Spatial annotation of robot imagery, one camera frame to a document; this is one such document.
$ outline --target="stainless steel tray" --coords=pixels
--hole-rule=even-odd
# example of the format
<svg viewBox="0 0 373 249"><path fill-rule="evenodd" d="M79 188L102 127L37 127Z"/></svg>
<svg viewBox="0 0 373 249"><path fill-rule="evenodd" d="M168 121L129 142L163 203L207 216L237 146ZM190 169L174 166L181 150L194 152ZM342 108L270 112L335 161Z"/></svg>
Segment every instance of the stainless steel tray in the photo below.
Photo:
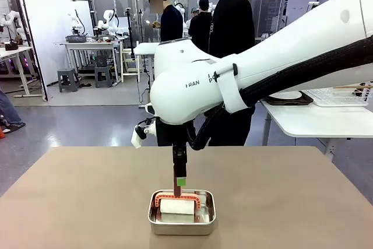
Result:
<svg viewBox="0 0 373 249"><path fill-rule="evenodd" d="M158 190L150 198L147 218L152 226L152 232L168 236L207 236L213 232L216 221L214 196L205 190L182 190L183 194L197 194L206 196L201 199L201 208L195 213L193 223L164 223L161 221L160 208L155 207L154 199L159 192L173 192L173 190Z"/></svg>

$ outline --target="gray stool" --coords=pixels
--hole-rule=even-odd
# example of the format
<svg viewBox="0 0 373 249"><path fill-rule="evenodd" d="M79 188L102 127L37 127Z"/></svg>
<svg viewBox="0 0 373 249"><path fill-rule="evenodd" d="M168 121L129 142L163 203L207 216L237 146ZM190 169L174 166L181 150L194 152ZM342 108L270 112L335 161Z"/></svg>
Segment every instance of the gray stool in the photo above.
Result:
<svg viewBox="0 0 373 249"><path fill-rule="evenodd" d="M59 92L62 93L62 89L70 89L72 92L77 92L80 87L78 75L73 68L65 68L57 71L58 75L58 86Z"/></svg>
<svg viewBox="0 0 373 249"><path fill-rule="evenodd" d="M101 85L112 87L112 74L110 71L110 66L104 66L104 67L94 67L94 80L96 82L96 87L100 87Z"/></svg>

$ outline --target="person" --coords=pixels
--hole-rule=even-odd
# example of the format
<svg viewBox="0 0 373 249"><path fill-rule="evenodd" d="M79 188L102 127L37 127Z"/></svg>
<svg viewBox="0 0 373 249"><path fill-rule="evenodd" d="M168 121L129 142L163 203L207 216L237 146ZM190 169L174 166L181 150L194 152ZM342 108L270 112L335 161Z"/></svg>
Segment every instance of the person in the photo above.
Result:
<svg viewBox="0 0 373 249"><path fill-rule="evenodd" d="M192 36L192 42L202 51L209 51L209 37L212 15L209 13L209 0L199 1L199 15L191 20L189 35Z"/></svg>
<svg viewBox="0 0 373 249"><path fill-rule="evenodd" d="M182 38L184 20L170 0L149 0L151 13L163 13L161 22L149 24L161 30L161 42Z"/></svg>
<svg viewBox="0 0 373 249"><path fill-rule="evenodd" d="M0 89L0 123L4 133L8 134L23 128L26 124L19 117L17 110L6 94Z"/></svg>
<svg viewBox="0 0 373 249"><path fill-rule="evenodd" d="M255 29L249 0L219 0L210 29L209 53L223 58L250 49L254 42ZM254 111L255 106L234 114L225 111L219 128L211 135L209 146L244 146Z"/></svg>
<svg viewBox="0 0 373 249"><path fill-rule="evenodd" d="M186 23L185 23L187 29L190 28L190 26L191 26L191 20L193 19L193 17L195 17L195 16L197 16L197 15L198 15L198 10L197 10L197 8L192 8L192 10L191 10L191 18L190 18L189 20L187 20Z"/></svg>

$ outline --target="dish rack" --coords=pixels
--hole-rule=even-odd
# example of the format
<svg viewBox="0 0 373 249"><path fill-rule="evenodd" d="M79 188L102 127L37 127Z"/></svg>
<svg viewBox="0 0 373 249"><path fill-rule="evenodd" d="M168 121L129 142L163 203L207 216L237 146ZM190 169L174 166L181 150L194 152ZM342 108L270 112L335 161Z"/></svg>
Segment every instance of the dish rack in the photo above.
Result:
<svg viewBox="0 0 373 249"><path fill-rule="evenodd" d="M373 83L305 90L321 107L367 106L373 95Z"/></svg>

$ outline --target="black t-shirt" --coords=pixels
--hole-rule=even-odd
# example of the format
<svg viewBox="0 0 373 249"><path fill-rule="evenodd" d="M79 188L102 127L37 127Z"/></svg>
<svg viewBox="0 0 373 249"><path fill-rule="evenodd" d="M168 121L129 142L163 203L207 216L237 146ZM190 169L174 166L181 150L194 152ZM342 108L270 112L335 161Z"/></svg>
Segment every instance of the black t-shirt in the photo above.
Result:
<svg viewBox="0 0 373 249"><path fill-rule="evenodd" d="M189 27L189 35L192 36L192 42L204 52L209 52L211 21L211 13L201 12L192 18Z"/></svg>
<svg viewBox="0 0 373 249"><path fill-rule="evenodd" d="M161 42L182 38L183 21L178 9L167 6L161 17Z"/></svg>
<svg viewBox="0 0 373 249"><path fill-rule="evenodd" d="M211 25L209 54L223 58L255 45L249 0L219 0Z"/></svg>

